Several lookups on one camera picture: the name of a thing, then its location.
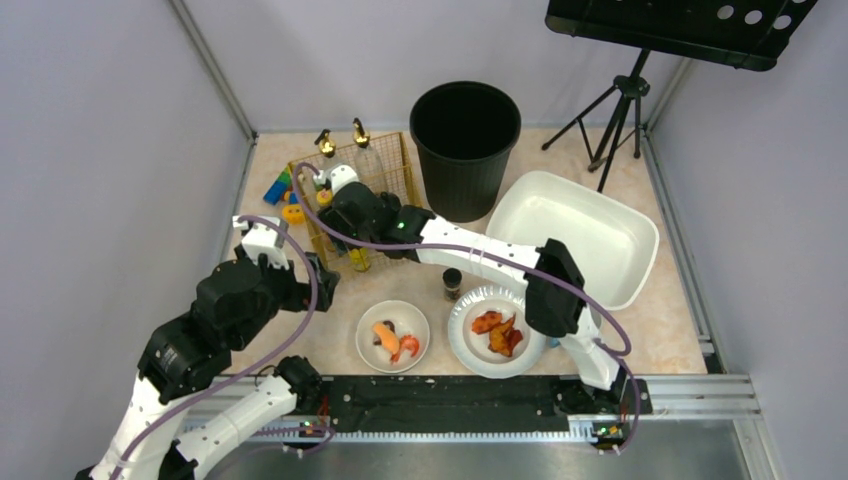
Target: marble table surface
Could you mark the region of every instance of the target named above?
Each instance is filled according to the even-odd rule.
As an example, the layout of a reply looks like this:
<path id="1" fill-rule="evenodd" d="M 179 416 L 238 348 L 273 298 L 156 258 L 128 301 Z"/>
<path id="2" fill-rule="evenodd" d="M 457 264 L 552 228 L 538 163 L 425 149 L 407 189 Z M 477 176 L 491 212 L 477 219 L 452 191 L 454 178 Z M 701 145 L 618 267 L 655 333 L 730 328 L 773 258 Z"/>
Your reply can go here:
<path id="1" fill-rule="evenodd" d="M 579 130 L 568 132 L 548 151 L 540 150 L 539 146 L 554 132 L 555 130 L 551 129 L 524 129 L 521 132 L 507 165 L 498 194 L 499 199 L 521 175 L 532 170 L 545 170 L 589 188 L 596 188 L 600 172 L 592 174 L 586 170 L 587 153 Z M 593 145 L 596 145 L 602 130 L 589 129 L 588 132 Z M 350 132 L 334 132 L 333 136 L 340 146 L 350 143 Z M 415 144 L 408 132 L 404 132 L 404 138 L 423 198 L 424 187 Z M 263 202 L 262 196 L 287 162 L 316 153 L 314 139 L 315 133 L 261 134 L 249 166 L 238 211 L 279 216 L 279 209 Z M 633 352 L 627 357 L 627 361 L 637 374 L 706 373 L 648 171 L 643 160 L 633 159 L 632 152 L 631 140 L 619 150 L 604 193 L 650 217 L 660 230 L 660 244 L 656 263 L 641 294 L 631 306 L 614 313 L 633 342 Z M 490 215 L 491 213 L 481 220 L 463 226 L 483 232 Z M 292 226 L 289 232 L 301 245 L 308 248 L 309 236 L 304 225 Z M 238 238 L 233 235 L 232 246 L 237 244 Z M 286 248 L 289 258 L 295 259 L 296 256 L 290 247 Z M 298 264 L 298 278 L 305 280 L 305 269 L 297 260 L 295 263 Z M 429 350 L 407 374 L 471 374 L 453 355 L 448 343 L 447 319 L 452 304 L 442 296 L 442 271 L 443 268 L 437 266 L 406 263 L 343 278 L 336 290 L 333 308 L 328 313 L 317 313 L 304 334 L 284 355 L 306 356 L 323 375 L 374 374 L 376 372 L 368 367 L 356 352 L 356 322 L 372 305 L 383 300 L 397 299 L 410 302 L 421 309 L 427 316 L 431 329 Z M 487 282 L 466 274 L 463 278 L 463 291 L 485 283 Z M 234 352 L 233 366 L 229 372 L 247 367 L 282 343 L 302 318 L 303 313 L 279 313 L 247 349 Z M 611 346 L 621 346 L 615 332 L 608 325 L 602 327 L 602 333 Z M 527 371 L 527 374 L 571 373 L 576 373 L 574 362 L 560 348 L 546 351 L 539 362 Z"/>

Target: white wall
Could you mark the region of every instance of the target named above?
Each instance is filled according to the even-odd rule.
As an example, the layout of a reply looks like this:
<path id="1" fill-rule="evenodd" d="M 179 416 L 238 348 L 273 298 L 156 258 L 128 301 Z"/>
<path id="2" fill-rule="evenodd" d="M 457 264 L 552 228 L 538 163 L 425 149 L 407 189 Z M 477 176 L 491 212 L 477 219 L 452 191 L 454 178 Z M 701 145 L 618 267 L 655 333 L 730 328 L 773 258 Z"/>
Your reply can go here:
<path id="1" fill-rule="evenodd" d="M 246 156 L 165 1 L 0 6 L 0 477 L 70 479 L 220 254 Z"/>
<path id="2" fill-rule="evenodd" d="M 734 371 L 788 478 L 844 478 L 848 3 L 819 2 L 770 72 L 698 64 L 656 132 Z"/>
<path id="3" fill-rule="evenodd" d="M 564 125 L 628 74 L 635 48 L 545 26 L 546 0 L 190 0 L 255 128 L 405 127 L 436 85 L 478 80 L 507 92 L 525 124 Z M 644 70 L 650 112 L 677 57 Z M 588 121 L 605 124 L 614 100 Z"/>

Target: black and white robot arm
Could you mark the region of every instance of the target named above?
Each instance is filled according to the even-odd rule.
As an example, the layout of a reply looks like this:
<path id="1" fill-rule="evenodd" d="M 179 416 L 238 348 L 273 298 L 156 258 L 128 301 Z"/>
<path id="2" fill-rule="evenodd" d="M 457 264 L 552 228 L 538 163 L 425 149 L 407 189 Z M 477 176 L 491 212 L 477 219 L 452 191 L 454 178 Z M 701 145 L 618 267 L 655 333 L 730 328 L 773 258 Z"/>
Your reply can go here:
<path id="1" fill-rule="evenodd" d="M 285 227 L 278 218 L 267 218 Z M 106 480 L 117 467 L 120 479 L 200 480 L 227 453 L 262 425 L 285 415 L 320 388 L 321 377 L 301 357 L 286 357 L 255 392 L 215 417 L 202 429 L 175 435 L 186 411 L 154 429 L 126 461 L 130 443 L 168 412 L 207 389 L 280 310 L 299 312 L 311 299 L 300 283 L 275 231 L 246 222 L 236 259 L 221 263 L 197 285 L 197 298 L 185 314 L 157 328 L 139 360 L 132 398 L 101 461 L 77 480 Z M 327 311 L 339 275 L 306 254 L 318 275 L 317 310 Z"/>
<path id="2" fill-rule="evenodd" d="M 488 252 L 527 268 L 543 271 L 566 283 L 582 288 L 583 276 L 568 249 L 549 239 L 543 247 L 516 245 L 471 232 L 422 208 L 401 205 L 396 196 L 379 195 L 359 182 L 347 165 L 319 171 L 315 183 L 329 187 L 332 204 L 319 214 L 336 219 L 331 227 L 360 240 L 378 244 L 459 245 L 470 249 L 418 249 L 385 252 L 394 258 L 453 267 L 510 288 L 525 296 L 528 325 L 540 333 L 558 338 L 577 364 L 583 383 L 609 390 L 616 381 L 619 364 L 596 344 L 599 322 L 592 311 L 575 295 L 522 270 L 489 260 Z"/>

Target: blue toy block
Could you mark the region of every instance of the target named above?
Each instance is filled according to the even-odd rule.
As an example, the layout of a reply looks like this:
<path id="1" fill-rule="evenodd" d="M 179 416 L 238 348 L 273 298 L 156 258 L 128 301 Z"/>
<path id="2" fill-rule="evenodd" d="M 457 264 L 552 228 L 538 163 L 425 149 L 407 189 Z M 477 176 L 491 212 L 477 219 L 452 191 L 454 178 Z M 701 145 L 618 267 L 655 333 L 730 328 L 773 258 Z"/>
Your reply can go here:
<path id="1" fill-rule="evenodd" d="M 265 192 L 265 196 L 262 197 L 262 200 L 265 200 L 265 202 L 270 203 L 271 205 L 276 205 L 280 203 L 280 199 L 283 198 L 283 194 L 286 193 L 287 188 L 288 186 L 283 182 L 274 182 L 274 184 L 271 185 L 271 188 Z"/>

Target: trash bin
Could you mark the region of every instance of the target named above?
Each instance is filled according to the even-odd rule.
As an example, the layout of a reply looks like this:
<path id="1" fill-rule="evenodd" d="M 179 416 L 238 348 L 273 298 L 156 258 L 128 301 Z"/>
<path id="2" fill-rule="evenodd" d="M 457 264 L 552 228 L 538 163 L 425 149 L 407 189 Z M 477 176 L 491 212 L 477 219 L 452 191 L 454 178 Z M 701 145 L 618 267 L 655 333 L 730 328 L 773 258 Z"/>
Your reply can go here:
<path id="1" fill-rule="evenodd" d="M 489 213 L 521 131 L 515 102 L 483 83 L 446 83 L 415 102 L 409 130 L 433 211 L 452 222 Z"/>

